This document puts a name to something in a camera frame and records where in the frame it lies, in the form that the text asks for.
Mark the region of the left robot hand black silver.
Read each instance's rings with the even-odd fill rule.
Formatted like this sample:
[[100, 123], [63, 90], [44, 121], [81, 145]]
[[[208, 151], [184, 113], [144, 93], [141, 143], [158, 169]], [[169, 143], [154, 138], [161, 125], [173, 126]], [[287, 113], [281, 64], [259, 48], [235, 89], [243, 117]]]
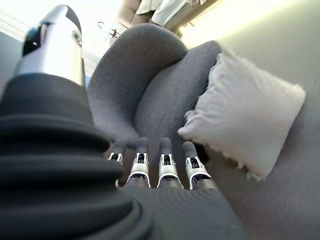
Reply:
[[30, 29], [0, 101], [0, 237], [3, 240], [246, 240], [209, 176], [186, 190], [148, 187], [105, 159], [84, 82], [82, 31], [58, 5]]

